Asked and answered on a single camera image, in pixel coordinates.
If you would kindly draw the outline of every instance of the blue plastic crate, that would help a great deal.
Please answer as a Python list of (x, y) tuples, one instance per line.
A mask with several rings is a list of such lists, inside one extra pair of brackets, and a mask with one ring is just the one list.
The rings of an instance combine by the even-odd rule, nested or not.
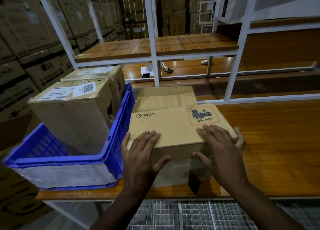
[(98, 155), (68, 156), (58, 140), (41, 123), (3, 160), (40, 189), (77, 190), (109, 188), (122, 178), (121, 143), (129, 130), (134, 95), (130, 84)]

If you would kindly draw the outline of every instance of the black phone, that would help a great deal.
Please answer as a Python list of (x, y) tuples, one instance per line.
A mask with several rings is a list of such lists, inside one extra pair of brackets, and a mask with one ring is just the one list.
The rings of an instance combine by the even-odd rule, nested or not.
[(150, 78), (150, 73), (144, 73), (144, 74), (142, 74), (142, 78)]

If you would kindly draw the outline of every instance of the wire grid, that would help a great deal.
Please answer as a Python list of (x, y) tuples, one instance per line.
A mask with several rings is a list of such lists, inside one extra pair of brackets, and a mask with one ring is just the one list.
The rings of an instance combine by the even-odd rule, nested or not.
[(211, 201), (211, 207), (217, 230), (258, 229), (235, 201)]
[(154, 202), (154, 230), (178, 230), (178, 201)]
[(208, 201), (181, 202), (183, 229), (214, 230)]
[(319, 199), (276, 200), (275, 203), (306, 230), (320, 228)]
[(128, 230), (153, 230), (154, 202), (143, 201), (133, 216)]

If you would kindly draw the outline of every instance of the person's right hand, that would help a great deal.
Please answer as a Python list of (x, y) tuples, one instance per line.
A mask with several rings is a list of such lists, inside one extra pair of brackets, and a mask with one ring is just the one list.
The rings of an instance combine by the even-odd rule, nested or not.
[(234, 143), (229, 132), (214, 124), (203, 125), (197, 128), (197, 133), (211, 146), (212, 158), (206, 157), (201, 152), (194, 152), (196, 156), (212, 173), (218, 183), (231, 193), (249, 184), (245, 166), (242, 159), (242, 148), (245, 139), (238, 127), (238, 135)]

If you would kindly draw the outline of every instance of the human hand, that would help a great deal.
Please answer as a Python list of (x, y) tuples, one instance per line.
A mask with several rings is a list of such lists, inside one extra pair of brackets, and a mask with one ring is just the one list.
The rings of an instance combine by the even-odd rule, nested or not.
[(151, 155), (155, 144), (160, 138), (160, 132), (145, 131), (139, 135), (128, 151), (127, 145), (130, 133), (127, 132), (122, 144), (123, 190), (126, 193), (144, 197), (153, 184), (160, 169), (170, 161), (171, 156), (163, 156), (155, 165), (151, 164)]
[(214, 124), (203, 125), (203, 129), (197, 128), (197, 133), (211, 146), (212, 158), (206, 157), (201, 152), (194, 152), (196, 156), (212, 173), (218, 183), (230, 194), (249, 184), (245, 166), (242, 159), (242, 148), (245, 139), (238, 127), (235, 132), (238, 135), (236, 143), (233, 142), (230, 133)]

